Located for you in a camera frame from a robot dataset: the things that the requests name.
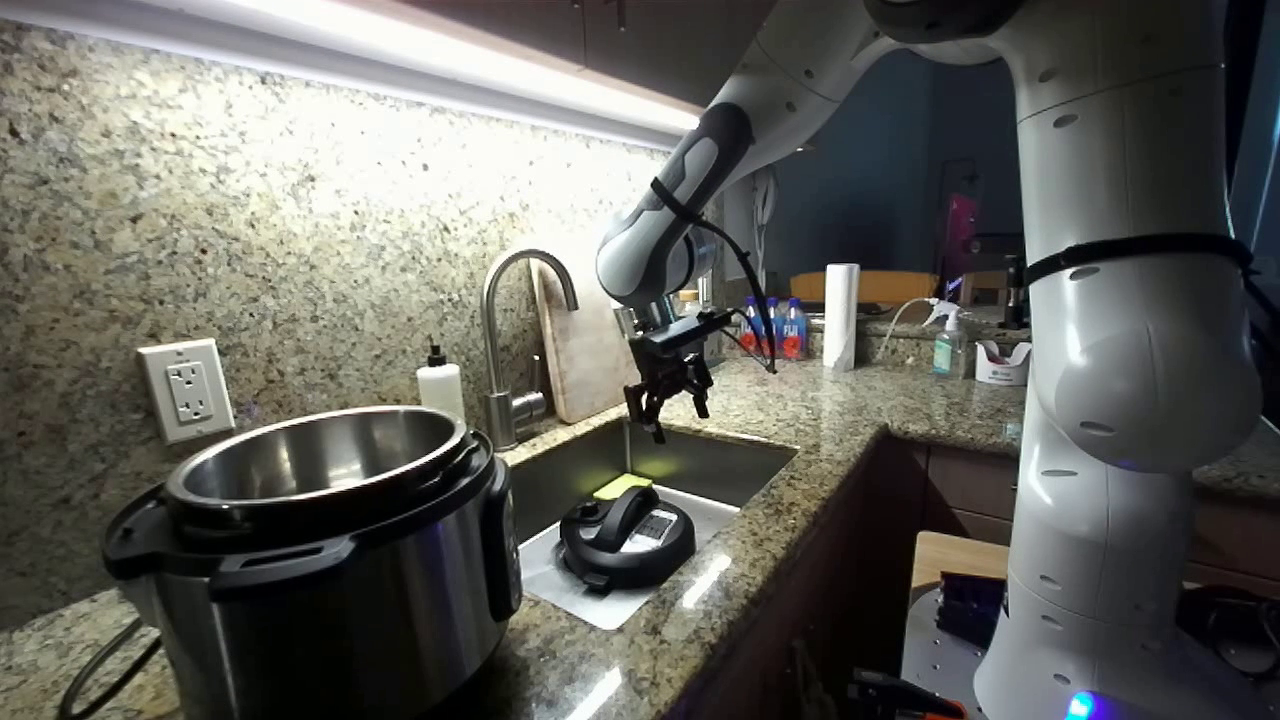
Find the soap bottle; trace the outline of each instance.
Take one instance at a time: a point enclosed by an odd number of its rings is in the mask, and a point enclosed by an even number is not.
[[[945,329],[932,339],[932,374],[948,380],[948,374],[966,374],[966,335],[961,331],[961,303],[948,300],[929,300],[932,312],[924,322],[945,319]]]
[[[468,429],[464,371],[441,353],[441,344],[432,344],[426,363],[417,368],[417,397],[425,408]]]

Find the granite countertop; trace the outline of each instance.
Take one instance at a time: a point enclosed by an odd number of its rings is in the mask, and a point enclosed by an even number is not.
[[[683,398],[667,425],[755,435],[796,449],[792,465],[759,486],[740,520],[686,560],[619,630],[594,630],[575,614],[524,598],[486,667],[448,698],[464,715],[659,715],[686,681],[724,649],[773,566],[796,549],[813,514],[847,467],[885,435],[1017,452],[1020,387],[932,380],[919,371],[784,363],[762,374],[731,360],[717,368],[711,419]],[[606,425],[594,419],[542,431],[513,452],[513,465]],[[1219,465],[1195,471],[1200,492],[1280,499],[1280,439],[1261,431]],[[0,715],[53,715],[57,697],[83,657],[98,649],[130,607],[98,591],[73,607],[0,634]],[[103,709],[106,720],[180,715],[163,661]]]

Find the kitchen sink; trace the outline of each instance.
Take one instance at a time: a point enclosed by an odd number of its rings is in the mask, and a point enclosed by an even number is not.
[[[557,564],[560,514],[614,475],[645,475],[663,503],[686,511],[694,549],[717,540],[796,452],[759,439],[667,429],[663,444],[628,419],[557,444],[513,467],[521,580],[529,595],[563,612],[619,629],[654,589],[588,591]]]

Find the chrome faucet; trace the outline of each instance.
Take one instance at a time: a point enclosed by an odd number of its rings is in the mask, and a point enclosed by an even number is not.
[[[481,287],[481,344],[484,344],[484,374],[486,374],[486,439],[497,449],[513,449],[515,444],[515,425],[521,419],[537,419],[546,413],[546,393],[513,393],[498,385],[497,374],[497,314],[492,314],[492,300],[497,300],[497,285],[503,278],[503,270],[515,259],[539,259],[552,269],[552,275],[560,278],[563,291],[563,306],[575,312],[575,285],[568,275],[568,269],[542,251],[542,246],[513,246],[503,257],[497,257],[484,270],[484,287]]]

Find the electrical outlet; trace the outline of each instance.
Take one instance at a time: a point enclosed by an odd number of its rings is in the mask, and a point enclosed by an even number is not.
[[[222,363],[210,339],[149,344],[139,357],[166,444],[237,429]]]

